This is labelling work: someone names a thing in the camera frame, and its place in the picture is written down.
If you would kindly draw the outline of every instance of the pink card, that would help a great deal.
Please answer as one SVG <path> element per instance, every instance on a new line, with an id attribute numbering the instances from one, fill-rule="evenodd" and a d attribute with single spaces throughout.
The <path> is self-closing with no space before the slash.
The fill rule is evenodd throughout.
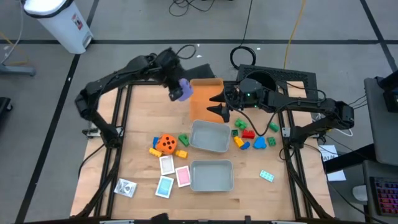
<path id="1" fill-rule="evenodd" d="M 191 174 L 189 173 L 189 167 L 183 166 L 175 169 L 177 175 L 178 187 L 184 187 L 191 184 Z"/>

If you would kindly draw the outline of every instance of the concrete floor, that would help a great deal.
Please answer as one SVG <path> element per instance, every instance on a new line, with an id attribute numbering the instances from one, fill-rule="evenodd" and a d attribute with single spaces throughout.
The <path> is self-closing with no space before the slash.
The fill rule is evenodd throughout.
<path id="1" fill-rule="evenodd" d="M 26 213 L 25 221 L 51 220 L 69 216 L 77 184 L 77 170 L 83 160 L 87 139 L 81 130 L 87 123 L 80 119 L 73 103 L 77 93 L 89 81 L 96 80 L 117 70 L 140 54 L 160 52 L 172 46 L 182 46 L 178 40 L 191 40 L 200 44 L 197 54 L 182 62 L 185 68 L 209 63 L 214 73 L 225 80 L 234 80 L 236 71 L 229 62 L 229 52 L 236 44 L 231 39 L 243 37 L 249 9 L 249 1 L 216 0 L 206 12 L 190 9 L 184 17 L 168 13 L 172 0 L 76 0 L 78 7 L 88 18 L 95 13 L 91 31 L 96 40 L 138 40 L 127 44 L 93 44 L 87 53 L 80 56 L 74 76 L 70 81 L 65 104 L 49 147 L 40 179 Z M 206 8 L 210 2 L 195 1 L 198 7 Z M 385 40 L 398 39 L 398 24 L 395 0 L 367 0 L 370 11 Z M 286 40 L 290 37 L 298 16 L 300 1 L 253 0 L 253 9 L 248 25 L 247 40 L 252 43 L 266 40 L 265 44 L 247 44 L 256 50 L 257 65 L 282 68 L 285 44 L 268 44 L 268 40 Z M 40 40 L 53 37 L 35 20 L 24 16 L 24 33 L 20 49 L 30 57 L 37 69 L 35 77 L 2 75 L 0 96 L 12 98 L 14 110 L 7 115 L 0 129 L 0 223 L 15 222 L 29 181 L 37 164 L 40 152 L 45 148 L 48 133 L 58 100 L 62 93 L 73 58 L 61 45 Z M 19 4 L 15 1 L 0 2 L 0 31 L 10 39 L 19 33 Z M 351 102 L 364 95 L 363 79 L 386 76 L 392 72 L 387 62 L 384 42 L 359 42 L 348 40 L 380 40 L 369 22 L 359 0 L 308 0 L 302 20 L 297 28 L 297 40 L 307 44 L 293 44 L 290 48 L 287 68 L 314 72 L 319 89 L 328 97 Z M 140 40 L 157 40 L 145 44 Z M 336 44 L 334 40 L 347 40 Z M 3 55 L 4 42 L 0 44 Z M 391 55 L 398 60 L 398 46 L 388 45 Z M 250 63 L 250 55 L 237 52 L 236 61 Z M 20 60 L 18 51 L 11 61 Z M 356 110 L 356 125 L 352 138 L 332 132 L 330 136 L 356 149 L 371 143 L 372 136 L 366 107 Z M 347 149 L 336 145 L 339 151 Z M 348 181 L 335 183 L 336 188 L 349 197 L 350 188 L 358 179 L 360 167 L 346 171 Z M 335 213 L 342 220 L 363 221 L 362 214 L 350 208 L 331 191 Z"/>

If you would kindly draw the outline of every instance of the orange toy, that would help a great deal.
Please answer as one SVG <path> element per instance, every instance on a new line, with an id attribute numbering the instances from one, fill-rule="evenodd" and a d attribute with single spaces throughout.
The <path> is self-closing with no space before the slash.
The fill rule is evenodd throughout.
<path id="1" fill-rule="evenodd" d="M 163 134 L 156 143 L 156 150 L 162 152 L 165 155 L 171 155 L 177 146 L 177 140 L 175 137 L 169 134 Z"/>

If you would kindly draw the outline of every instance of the wooden tabletop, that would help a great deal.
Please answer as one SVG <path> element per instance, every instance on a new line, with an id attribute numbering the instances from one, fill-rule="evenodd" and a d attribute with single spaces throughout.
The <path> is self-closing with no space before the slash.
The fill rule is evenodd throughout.
<path id="1" fill-rule="evenodd" d="M 292 83 L 302 86 L 301 82 Z M 305 91 L 290 87 L 289 95 L 305 97 Z M 112 118 L 115 99 L 116 90 L 105 94 L 99 102 L 98 110 L 108 122 Z M 190 165 L 194 160 L 229 159 L 233 163 L 234 189 L 230 192 L 193 192 L 189 186 L 179 188 L 177 181 L 174 181 L 169 199 L 155 196 L 160 178 L 160 164 L 159 158 L 149 154 L 152 140 L 165 133 L 175 137 L 181 133 L 189 134 L 192 126 L 189 106 L 189 100 L 170 102 L 168 90 L 161 86 L 133 88 L 119 177 L 137 183 L 137 189 L 133 198 L 115 195 L 112 218 L 150 219 L 154 215 L 166 212 L 170 219 L 175 220 L 243 220 L 245 215 L 250 215 L 252 220 L 294 220 L 286 165 L 279 159 L 279 151 L 282 148 L 281 134 L 271 130 L 265 137 L 275 137 L 277 145 L 267 146 L 265 150 L 250 147 L 242 151 L 231 140 L 226 153 L 215 154 L 191 146 L 185 147 L 179 143 L 177 149 L 188 151 L 188 158 L 174 156 L 176 168 Z M 271 114 L 254 108 L 244 112 L 252 119 L 259 132 L 265 130 Z M 293 115 L 297 126 L 305 126 L 312 122 L 310 113 L 293 112 Z M 232 112 L 231 121 L 237 118 L 247 122 L 239 113 Z M 279 124 L 278 116 L 274 117 L 273 122 Z M 235 129 L 233 122 L 228 125 Z M 308 139 L 306 143 L 317 147 L 314 139 Z M 101 144 L 101 139 L 89 140 L 85 156 Z M 105 150 L 99 152 L 82 168 L 71 215 L 80 212 L 96 192 L 104 152 Z M 334 216 L 320 153 L 307 146 L 301 149 L 301 152 L 308 189 L 325 211 Z M 261 170 L 273 174 L 274 181 L 271 183 L 260 178 Z M 301 215 L 305 217 L 302 194 L 298 187 L 297 192 Z M 103 205 L 106 205 L 107 199 L 108 191 L 104 195 Z"/>

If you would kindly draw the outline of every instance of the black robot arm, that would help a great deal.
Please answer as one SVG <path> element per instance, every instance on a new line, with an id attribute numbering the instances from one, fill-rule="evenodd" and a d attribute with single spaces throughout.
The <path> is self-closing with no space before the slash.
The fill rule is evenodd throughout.
<path id="1" fill-rule="evenodd" d="M 245 78 L 237 85 L 225 86 L 224 91 L 210 98 L 210 101 L 226 102 L 226 106 L 220 104 L 208 108 L 222 116 L 224 122 L 229 122 L 230 110 L 245 108 L 259 108 L 268 113 L 292 110 L 324 114 L 324 118 L 304 127 L 290 128 L 289 143 L 298 148 L 302 148 L 305 140 L 314 134 L 323 134 L 333 128 L 349 129 L 354 126 L 354 109 L 342 101 L 289 97 L 267 89 L 250 78 Z"/>
<path id="2" fill-rule="evenodd" d="M 116 127 L 108 124 L 96 110 L 100 96 L 133 81 L 151 78 L 160 85 L 168 87 L 169 97 L 174 101 L 183 95 L 179 80 L 183 78 L 184 71 L 179 57 L 171 48 L 159 55 L 141 55 L 132 59 L 124 68 L 88 83 L 76 97 L 75 104 L 80 116 L 91 121 L 101 131 L 105 146 L 117 147 L 121 143 L 121 138 Z"/>

